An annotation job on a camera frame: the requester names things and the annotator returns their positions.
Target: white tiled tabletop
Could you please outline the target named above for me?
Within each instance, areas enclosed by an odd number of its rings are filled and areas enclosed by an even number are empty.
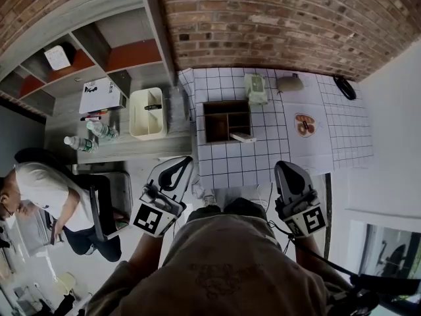
[[[268,104],[250,106],[252,135],[257,141],[206,144],[203,103],[246,99],[245,73],[266,78]],[[311,174],[364,167],[371,161],[371,130],[359,85],[351,82],[357,99],[349,101],[332,77],[295,72],[304,89],[279,93],[276,79],[293,73],[265,68],[189,68],[178,73],[189,96],[191,121],[196,124],[202,187],[273,182],[279,160],[296,163]],[[306,138],[295,129],[295,115],[301,113],[316,119],[316,132]]]

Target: brown shirt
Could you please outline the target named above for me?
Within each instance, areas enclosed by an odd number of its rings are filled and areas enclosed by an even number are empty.
[[[329,296],[349,286],[319,262],[312,273],[290,260],[262,219],[198,219],[177,233],[162,268],[140,282],[122,261],[87,315],[325,315]]]

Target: white t-shirt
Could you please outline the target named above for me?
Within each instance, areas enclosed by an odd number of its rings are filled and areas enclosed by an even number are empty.
[[[80,202],[65,226],[73,232],[93,226],[88,191],[81,189],[63,173],[41,163],[17,164],[15,170],[22,200],[31,201],[58,219],[68,198],[68,189],[72,188],[79,193]]]

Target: chair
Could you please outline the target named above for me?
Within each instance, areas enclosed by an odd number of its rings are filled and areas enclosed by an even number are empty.
[[[47,151],[45,149],[40,149],[37,147],[29,147],[26,149],[23,149],[19,151],[15,156],[15,160],[18,163],[27,163],[27,162],[37,162],[37,163],[43,163],[52,169],[55,169],[61,173],[63,173],[65,176],[67,176],[71,181],[73,181],[76,185],[79,187],[89,191],[89,198],[91,201],[91,208],[92,208],[92,216],[93,216],[93,222],[95,226],[95,233],[98,237],[98,239],[102,242],[110,240],[111,238],[114,238],[118,234],[121,233],[122,229],[126,228],[120,228],[116,232],[106,235],[103,233],[103,229],[101,227],[101,222],[99,220],[99,208],[97,203],[97,198],[95,195],[95,191],[97,188],[95,188],[95,185],[89,183],[89,176],[86,174],[73,174],[65,165],[63,165],[50,151]],[[107,173],[96,173],[92,175],[102,175],[106,176],[110,180],[110,186],[112,195],[111,198],[117,198],[118,200],[112,200],[112,206],[114,207],[114,202],[118,201],[121,202],[121,193],[113,191],[113,188],[121,188],[121,183],[124,183],[125,188],[127,189],[125,193],[126,198],[125,201],[128,201],[128,210],[129,212],[125,211],[124,213],[127,213],[128,216],[131,215],[131,209],[132,209],[132,189],[130,185],[130,176],[126,172],[107,172]],[[50,221],[49,214],[45,212],[45,218],[46,221]]]

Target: wooden box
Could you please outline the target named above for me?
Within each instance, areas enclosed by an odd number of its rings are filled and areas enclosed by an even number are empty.
[[[203,103],[205,137],[207,143],[228,142],[233,132],[251,134],[248,101]]]

